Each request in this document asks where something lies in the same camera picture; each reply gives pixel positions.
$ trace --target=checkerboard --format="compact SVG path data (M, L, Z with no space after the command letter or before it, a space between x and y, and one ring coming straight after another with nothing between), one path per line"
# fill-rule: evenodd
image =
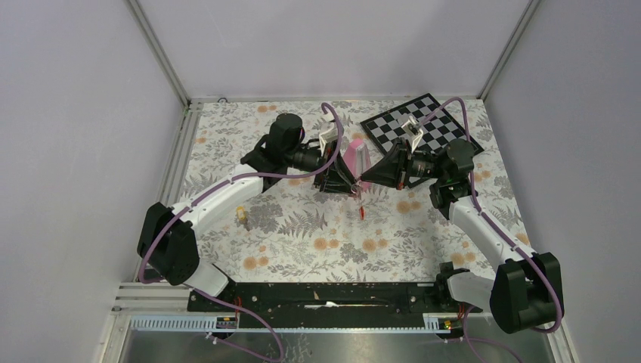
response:
M423 120L423 117L436 110L441 104L438 103L431 94L426 94L414 98L400 106L394 107L384 113L366 119L361 123L365 132L370 139L379 148L383 154L387 154L392 148L394 139L405 135L405 131L398 123L398 118L403 114L411 113L417 120ZM465 138L465 129L448 113L446 110L440 110L436 113L436 118L431 122L421 126L424 135L418 148L421 150L431 151L437 154L443 147L455 138ZM472 144L475 148L475 155L481 153L483 148L472 138ZM418 185L418 179L408 185L410 188Z

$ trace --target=floral tablecloth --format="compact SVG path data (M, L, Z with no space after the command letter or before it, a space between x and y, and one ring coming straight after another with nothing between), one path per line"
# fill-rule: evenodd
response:
M345 127L342 151L360 138L372 164L382 154L359 122L403 101L333 102ZM475 181L485 206L516 237L528 237L482 101L466 101L472 136L485 151L474 158ZM458 105L447 110L461 123ZM182 198L187 199L231 171L279 113L295 113L308 138L316 137L320 102L205 104L191 151ZM282 180L243 204L249 230L235 211L198 236L201 257L236 281L430 281L440 262L453 261L477 275L494 272L472 241L432 208L429 183L396 191L373 185L357 200L318 193L311 178Z

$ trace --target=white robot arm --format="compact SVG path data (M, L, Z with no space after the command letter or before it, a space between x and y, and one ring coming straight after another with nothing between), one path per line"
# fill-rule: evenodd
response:
M217 184L224 184L235 175L254 172L278 174L279 177L242 178L206 196L208 191L204 191L172 208L160 203L152 206L147 211L138 254L144 256L161 227L175 218L173 211L187 207L189 211L180 216L151 254L150 264L171 284L186 284L211 296L219 296L229 278L214 265L200 261L196 236L209 229L213 222L229 216L243 201L268 190L286 175L288 167L312 171L327 163L331 151L336 149L334 133L325 132L320 136L322 140L312 140L319 141L322 150L311 147L309 142L302 144L303 135L300 118L280 115L272 125L270 135L265 135L255 149L241 159L241 165ZM497 273L491 280L465 269L455 270L451 262L441 264L441 274L435 285L440 286L444 302L468 303L491 311L499 326L508 333L553 321L556 309L540 279L474 206L468 179L474 167L473 154L472 145L461 139L451 141L438 155L415 150L409 141L397 139L383 159L361 175L361 180L402 189L409 184L410 177L437 179L430 186L432 205L471 238ZM356 182L339 155L331 167L316 175L314 186L321 192L353 194ZM560 268L556 258L550 253L537 254L512 236L493 216L488 218L543 271L562 304Z

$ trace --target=gray wall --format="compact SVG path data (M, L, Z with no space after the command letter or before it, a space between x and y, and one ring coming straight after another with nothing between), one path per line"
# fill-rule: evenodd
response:
M192 97L476 95L528 0L143 0Z
M583 362L641 349L641 2L544 2L487 102Z
M122 1L0 4L0 361L86 363L179 103Z

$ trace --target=pink object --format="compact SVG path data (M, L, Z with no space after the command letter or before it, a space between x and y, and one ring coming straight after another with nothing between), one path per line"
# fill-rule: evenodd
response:
M367 149L367 145L361 139L350 142L345 156L342 158L355 178L361 176L361 174L372 166L370 152ZM370 184L372 183L367 181L360 182L361 188L363 188L364 191L370 187Z

